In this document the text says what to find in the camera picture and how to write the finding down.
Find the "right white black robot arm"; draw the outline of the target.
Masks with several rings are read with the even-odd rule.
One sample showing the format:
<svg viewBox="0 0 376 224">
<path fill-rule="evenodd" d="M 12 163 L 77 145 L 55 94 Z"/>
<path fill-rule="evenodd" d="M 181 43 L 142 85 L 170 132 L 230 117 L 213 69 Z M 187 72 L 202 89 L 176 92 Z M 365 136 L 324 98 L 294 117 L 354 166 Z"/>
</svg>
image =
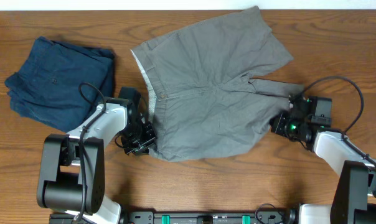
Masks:
<svg viewBox="0 0 376 224">
<path fill-rule="evenodd" d="M 339 176 L 331 205 L 302 204 L 291 223 L 376 223 L 376 160 L 331 128 L 331 114 L 284 111 L 270 120 L 273 133 L 297 141 Z"/>
</svg>

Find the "grey cotton shorts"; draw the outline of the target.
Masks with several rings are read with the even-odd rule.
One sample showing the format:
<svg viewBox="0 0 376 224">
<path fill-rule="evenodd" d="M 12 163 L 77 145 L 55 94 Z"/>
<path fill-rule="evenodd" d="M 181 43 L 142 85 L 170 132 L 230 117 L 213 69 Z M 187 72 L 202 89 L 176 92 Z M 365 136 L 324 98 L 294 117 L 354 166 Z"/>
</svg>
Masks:
<svg viewBox="0 0 376 224">
<path fill-rule="evenodd" d="M 149 93 L 156 159 L 247 153 L 303 86 L 268 80 L 292 55 L 256 6 L 207 19 L 132 49 Z"/>
</svg>

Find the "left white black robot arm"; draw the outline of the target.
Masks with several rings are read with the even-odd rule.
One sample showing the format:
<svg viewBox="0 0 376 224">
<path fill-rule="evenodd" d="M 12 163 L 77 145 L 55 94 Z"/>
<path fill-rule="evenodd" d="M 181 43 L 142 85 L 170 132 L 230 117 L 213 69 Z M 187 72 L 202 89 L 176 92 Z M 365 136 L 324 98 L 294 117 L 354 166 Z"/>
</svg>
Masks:
<svg viewBox="0 0 376 224">
<path fill-rule="evenodd" d="M 125 154 L 138 156 L 154 145 L 140 101 L 105 98 L 79 127 L 45 139 L 37 203 L 54 210 L 50 223 L 129 223 L 122 206 L 105 195 L 105 148 L 116 139 Z"/>
</svg>

